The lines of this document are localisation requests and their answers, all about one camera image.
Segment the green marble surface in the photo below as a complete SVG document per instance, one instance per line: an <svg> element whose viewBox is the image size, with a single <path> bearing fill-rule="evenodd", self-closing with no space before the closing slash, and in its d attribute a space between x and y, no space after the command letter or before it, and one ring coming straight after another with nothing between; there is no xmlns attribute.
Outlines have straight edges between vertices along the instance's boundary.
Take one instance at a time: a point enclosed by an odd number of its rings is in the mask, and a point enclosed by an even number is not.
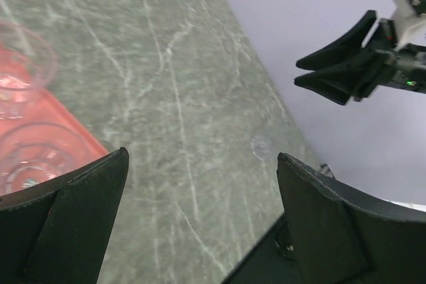
<svg viewBox="0 0 426 284"><path fill-rule="evenodd" d="M225 0L0 0L0 19L50 42L50 90L130 152L100 284L219 283L282 212L252 138L316 166Z"/></svg>

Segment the red tray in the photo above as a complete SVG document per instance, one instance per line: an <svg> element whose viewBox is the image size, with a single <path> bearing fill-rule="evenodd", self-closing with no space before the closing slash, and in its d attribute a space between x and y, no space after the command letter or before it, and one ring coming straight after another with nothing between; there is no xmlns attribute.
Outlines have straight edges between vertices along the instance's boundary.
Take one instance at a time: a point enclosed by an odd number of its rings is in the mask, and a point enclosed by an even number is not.
<svg viewBox="0 0 426 284"><path fill-rule="evenodd" d="M43 89L36 105L22 119L0 120L0 135L27 122L43 121L62 124L79 134L90 148L92 159L88 163L107 155L108 150L61 104L48 90Z"/></svg>

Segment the lavender wall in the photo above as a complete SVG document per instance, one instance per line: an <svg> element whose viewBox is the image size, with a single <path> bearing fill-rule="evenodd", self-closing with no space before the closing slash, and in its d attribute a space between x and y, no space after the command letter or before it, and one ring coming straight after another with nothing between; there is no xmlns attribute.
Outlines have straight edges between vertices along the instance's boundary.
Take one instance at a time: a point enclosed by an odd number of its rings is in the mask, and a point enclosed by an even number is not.
<svg viewBox="0 0 426 284"><path fill-rule="evenodd" d="M314 152L337 178L381 198L426 204L426 95L380 88L343 107L293 85L303 72L294 66L298 58L336 40L368 9L389 17L392 0L228 1Z"/></svg>

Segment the clear plastic cup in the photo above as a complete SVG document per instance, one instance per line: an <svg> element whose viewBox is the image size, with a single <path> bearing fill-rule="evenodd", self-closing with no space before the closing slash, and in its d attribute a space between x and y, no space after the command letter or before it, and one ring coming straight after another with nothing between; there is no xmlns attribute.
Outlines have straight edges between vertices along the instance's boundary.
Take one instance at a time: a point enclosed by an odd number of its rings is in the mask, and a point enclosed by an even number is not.
<svg viewBox="0 0 426 284"><path fill-rule="evenodd" d="M0 138L0 196L71 172L91 161L85 141L49 122L28 122Z"/></svg>
<svg viewBox="0 0 426 284"><path fill-rule="evenodd" d="M0 21L0 119L22 118L57 70L57 56L38 34Z"/></svg>

